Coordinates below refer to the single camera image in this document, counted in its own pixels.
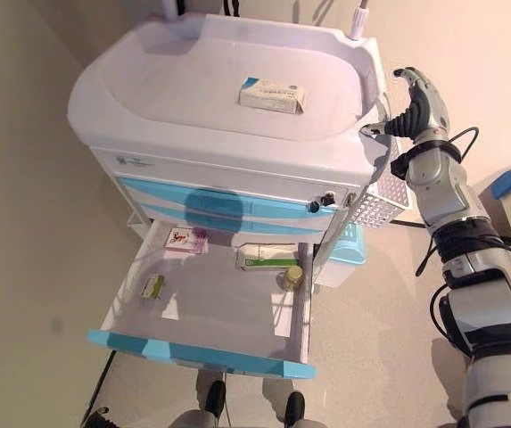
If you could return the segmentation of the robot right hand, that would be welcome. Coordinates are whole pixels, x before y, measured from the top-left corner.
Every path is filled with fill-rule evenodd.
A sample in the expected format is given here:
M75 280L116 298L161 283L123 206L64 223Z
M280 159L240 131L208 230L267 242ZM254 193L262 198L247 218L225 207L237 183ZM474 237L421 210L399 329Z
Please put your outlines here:
M392 75L408 83L409 106L393 119L365 125L359 132L368 137L406 137L415 144L434 138L445 140L449 132L448 110L433 82L414 67L395 69Z

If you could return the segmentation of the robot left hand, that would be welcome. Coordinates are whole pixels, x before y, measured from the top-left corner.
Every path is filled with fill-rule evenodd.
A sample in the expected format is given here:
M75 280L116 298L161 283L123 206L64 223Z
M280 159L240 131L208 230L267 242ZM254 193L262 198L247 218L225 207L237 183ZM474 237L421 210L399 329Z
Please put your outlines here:
M117 428L117 425L109 420L106 416L110 409L107 407L99 407L93 411L82 423L82 428Z

